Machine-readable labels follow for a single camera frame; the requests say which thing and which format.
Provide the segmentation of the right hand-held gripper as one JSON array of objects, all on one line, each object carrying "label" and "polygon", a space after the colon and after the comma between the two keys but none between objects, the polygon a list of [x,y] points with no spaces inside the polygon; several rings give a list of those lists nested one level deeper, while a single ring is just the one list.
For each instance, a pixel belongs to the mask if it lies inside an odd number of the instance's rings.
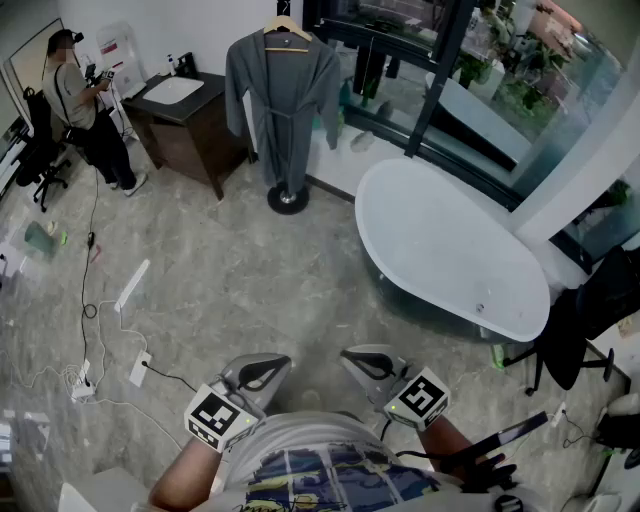
[{"label": "right hand-held gripper", "polygon": [[388,420],[425,431],[448,407],[450,391],[427,367],[408,364],[391,345],[364,344],[340,352],[341,363]]}]

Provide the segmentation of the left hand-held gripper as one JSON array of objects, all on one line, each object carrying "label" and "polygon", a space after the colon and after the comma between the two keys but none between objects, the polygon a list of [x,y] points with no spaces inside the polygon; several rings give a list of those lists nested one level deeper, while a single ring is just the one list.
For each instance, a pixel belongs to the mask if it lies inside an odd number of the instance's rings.
[{"label": "left hand-held gripper", "polygon": [[292,360],[276,353],[250,354],[233,361],[211,384],[202,384],[184,412],[189,433],[217,453],[250,436],[265,417],[251,399],[272,399],[288,376]]}]

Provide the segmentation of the grey bathrobe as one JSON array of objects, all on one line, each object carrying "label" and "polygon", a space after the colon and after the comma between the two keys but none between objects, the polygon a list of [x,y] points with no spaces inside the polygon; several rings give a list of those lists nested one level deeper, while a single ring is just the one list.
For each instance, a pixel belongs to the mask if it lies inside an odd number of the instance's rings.
[{"label": "grey bathrobe", "polygon": [[313,120],[322,118],[330,149],[339,130],[340,59],[312,36],[308,53],[267,52],[277,35],[260,29],[228,49],[226,116],[236,136],[246,120],[243,97],[250,96],[257,153],[269,187],[286,182],[297,193],[305,182]]}]

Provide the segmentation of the wooden clothes hanger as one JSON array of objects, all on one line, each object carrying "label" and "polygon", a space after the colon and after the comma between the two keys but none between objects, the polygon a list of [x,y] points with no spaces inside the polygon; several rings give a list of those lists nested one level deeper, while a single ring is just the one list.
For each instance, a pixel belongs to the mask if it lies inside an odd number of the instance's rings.
[{"label": "wooden clothes hanger", "polygon": [[290,16],[278,15],[263,29],[265,36],[277,35],[279,46],[266,46],[267,52],[308,53],[312,36],[305,32]]}]

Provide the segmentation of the person's right forearm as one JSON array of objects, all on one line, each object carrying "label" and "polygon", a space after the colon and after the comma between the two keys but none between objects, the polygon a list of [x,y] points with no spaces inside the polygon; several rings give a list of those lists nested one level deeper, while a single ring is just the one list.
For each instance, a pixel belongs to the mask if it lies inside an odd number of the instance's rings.
[{"label": "person's right forearm", "polygon": [[417,435],[425,453],[448,456],[472,445],[444,415]]}]

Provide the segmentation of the person's left forearm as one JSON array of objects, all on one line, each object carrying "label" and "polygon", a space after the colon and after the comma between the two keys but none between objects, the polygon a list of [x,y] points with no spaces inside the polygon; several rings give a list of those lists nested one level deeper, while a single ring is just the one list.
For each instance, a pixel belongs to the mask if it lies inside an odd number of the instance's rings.
[{"label": "person's left forearm", "polygon": [[148,502],[166,512],[191,512],[205,503],[222,455],[192,438],[152,488]]}]

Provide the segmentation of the person's printed white shirt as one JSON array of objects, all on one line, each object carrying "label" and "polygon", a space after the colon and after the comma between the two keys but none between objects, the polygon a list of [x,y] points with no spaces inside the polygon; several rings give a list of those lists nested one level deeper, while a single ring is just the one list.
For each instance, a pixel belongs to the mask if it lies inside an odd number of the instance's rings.
[{"label": "person's printed white shirt", "polygon": [[261,423],[231,452],[211,512],[495,512],[495,497],[404,466],[362,423],[293,413]]}]

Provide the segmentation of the white bathtub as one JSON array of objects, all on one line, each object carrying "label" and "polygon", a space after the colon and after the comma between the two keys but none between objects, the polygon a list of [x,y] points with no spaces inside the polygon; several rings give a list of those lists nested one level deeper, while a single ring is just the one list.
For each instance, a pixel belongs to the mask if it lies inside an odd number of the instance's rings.
[{"label": "white bathtub", "polygon": [[355,217],[368,256],[397,287],[517,342],[543,331],[550,292],[534,254],[438,172],[408,159],[374,164]]}]

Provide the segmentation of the long white floor strip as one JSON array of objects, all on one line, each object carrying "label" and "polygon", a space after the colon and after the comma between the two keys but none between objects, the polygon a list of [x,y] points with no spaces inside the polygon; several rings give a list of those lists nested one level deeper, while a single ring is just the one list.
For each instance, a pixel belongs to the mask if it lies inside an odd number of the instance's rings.
[{"label": "long white floor strip", "polygon": [[134,291],[142,277],[145,275],[147,269],[150,266],[150,260],[144,259],[142,263],[139,265],[137,270],[133,273],[128,283],[120,293],[119,297],[115,301],[114,310],[118,313],[122,312],[123,307],[126,305],[127,300],[129,299],[131,293]]}]

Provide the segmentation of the black base coat stand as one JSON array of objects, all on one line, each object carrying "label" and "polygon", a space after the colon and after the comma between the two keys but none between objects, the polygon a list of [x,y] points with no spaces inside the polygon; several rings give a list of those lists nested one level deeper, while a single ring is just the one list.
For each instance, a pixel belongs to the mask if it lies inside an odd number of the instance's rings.
[{"label": "black base coat stand", "polygon": [[[265,27],[265,32],[289,31],[301,38],[309,39],[290,17],[290,11],[290,0],[276,0],[277,16]],[[295,215],[302,212],[308,206],[309,200],[310,193],[306,185],[303,185],[297,193],[291,193],[286,182],[272,187],[267,194],[269,207],[280,215]]]}]

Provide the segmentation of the black office chair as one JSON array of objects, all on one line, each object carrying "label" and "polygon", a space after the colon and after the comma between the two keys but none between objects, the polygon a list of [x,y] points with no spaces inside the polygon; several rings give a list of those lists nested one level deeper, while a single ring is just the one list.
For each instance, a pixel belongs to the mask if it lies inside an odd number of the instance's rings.
[{"label": "black office chair", "polygon": [[28,106],[33,135],[16,157],[19,162],[16,182],[20,187],[38,185],[33,201],[45,213],[49,187],[54,183],[61,184],[64,189],[68,187],[68,183],[58,174],[64,167],[70,167],[71,161],[67,156],[66,146],[54,140],[52,110],[43,92],[35,92],[33,88],[27,87],[23,92],[23,99]]},{"label": "black office chair", "polygon": [[546,326],[533,346],[515,358],[503,361],[512,366],[532,355],[536,357],[534,385],[527,396],[538,391],[542,370],[570,390],[584,368],[602,368],[608,381],[614,367],[614,351],[601,360],[587,361],[586,349],[611,326],[640,310],[640,247],[611,249],[590,279],[576,289],[566,289],[552,305]]}]

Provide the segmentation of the dark wooden vanity cabinet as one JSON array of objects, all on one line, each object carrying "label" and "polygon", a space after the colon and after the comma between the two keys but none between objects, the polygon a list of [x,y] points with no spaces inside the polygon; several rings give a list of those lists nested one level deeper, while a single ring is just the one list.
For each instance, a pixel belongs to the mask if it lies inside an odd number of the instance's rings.
[{"label": "dark wooden vanity cabinet", "polygon": [[146,96],[171,78],[156,75],[145,90],[122,101],[135,134],[158,169],[167,167],[209,187],[224,198],[223,182],[254,157],[248,124],[234,135],[227,126],[225,78],[200,72],[202,85],[173,104]]}]

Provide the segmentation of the green bin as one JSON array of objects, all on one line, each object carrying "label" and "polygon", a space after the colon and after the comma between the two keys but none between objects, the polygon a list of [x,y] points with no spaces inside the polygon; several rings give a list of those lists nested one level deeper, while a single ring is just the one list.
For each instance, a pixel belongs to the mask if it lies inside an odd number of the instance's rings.
[{"label": "green bin", "polygon": [[27,226],[24,241],[47,259],[51,259],[55,255],[56,239],[36,221],[30,222]]}]

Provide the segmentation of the white sink basin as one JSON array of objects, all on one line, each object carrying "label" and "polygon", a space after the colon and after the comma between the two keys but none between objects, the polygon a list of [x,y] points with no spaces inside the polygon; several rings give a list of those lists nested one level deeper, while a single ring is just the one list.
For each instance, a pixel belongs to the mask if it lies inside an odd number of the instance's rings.
[{"label": "white sink basin", "polygon": [[172,105],[183,101],[203,85],[204,82],[201,80],[171,76],[147,92],[143,99],[163,105]]}]

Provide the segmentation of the white box appliance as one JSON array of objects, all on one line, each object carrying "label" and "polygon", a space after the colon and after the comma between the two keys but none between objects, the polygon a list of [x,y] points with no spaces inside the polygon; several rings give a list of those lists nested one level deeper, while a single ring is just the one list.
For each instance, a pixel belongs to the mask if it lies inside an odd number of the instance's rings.
[{"label": "white box appliance", "polygon": [[112,74],[112,82],[121,99],[140,93],[146,82],[136,54],[133,30],[125,21],[114,22],[98,30],[96,42],[103,68]]}]

